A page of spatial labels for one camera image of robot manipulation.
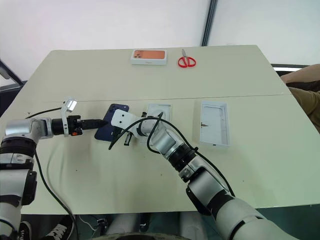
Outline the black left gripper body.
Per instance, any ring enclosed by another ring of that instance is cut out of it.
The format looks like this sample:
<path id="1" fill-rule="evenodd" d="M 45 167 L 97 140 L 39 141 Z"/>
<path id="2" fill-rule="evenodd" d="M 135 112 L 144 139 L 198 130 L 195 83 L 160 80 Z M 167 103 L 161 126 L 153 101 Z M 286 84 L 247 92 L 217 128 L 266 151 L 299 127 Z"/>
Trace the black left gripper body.
<path id="1" fill-rule="evenodd" d="M 70 115 L 66 119 L 68 125 L 68 134 L 70 136 L 80 136 L 83 134 L 80 115 Z"/>

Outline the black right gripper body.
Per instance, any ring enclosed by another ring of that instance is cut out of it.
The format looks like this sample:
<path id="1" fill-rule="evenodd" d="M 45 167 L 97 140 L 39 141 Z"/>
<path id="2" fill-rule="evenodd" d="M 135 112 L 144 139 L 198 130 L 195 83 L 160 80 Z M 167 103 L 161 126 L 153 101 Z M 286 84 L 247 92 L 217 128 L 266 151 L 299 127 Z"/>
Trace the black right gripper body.
<path id="1" fill-rule="evenodd" d="M 123 131 L 124 131 L 123 129 L 121 129 L 119 127 L 115 127 L 113 130 L 113 139 L 112 140 L 114 141 Z M 126 131 L 125 134 L 126 134 L 126 138 L 124 141 L 124 145 L 129 146 L 131 138 L 132 138 L 132 133 L 129 131 Z"/>

